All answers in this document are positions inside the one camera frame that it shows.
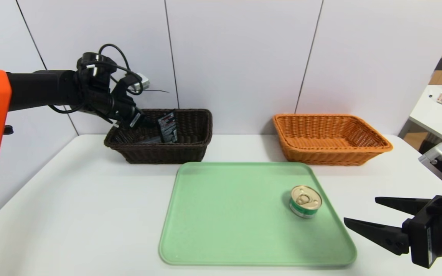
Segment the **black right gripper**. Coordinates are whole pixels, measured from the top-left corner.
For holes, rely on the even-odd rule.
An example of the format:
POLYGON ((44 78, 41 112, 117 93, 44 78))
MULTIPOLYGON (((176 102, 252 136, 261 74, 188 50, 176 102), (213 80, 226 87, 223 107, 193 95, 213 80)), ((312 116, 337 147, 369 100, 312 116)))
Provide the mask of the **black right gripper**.
POLYGON ((411 249, 413 264, 424 268, 431 268, 442 257, 442 196, 433 199, 379 196, 375 202, 415 215, 408 223, 409 237, 400 227, 352 218, 343 219, 345 226, 395 255, 406 255, 411 249))

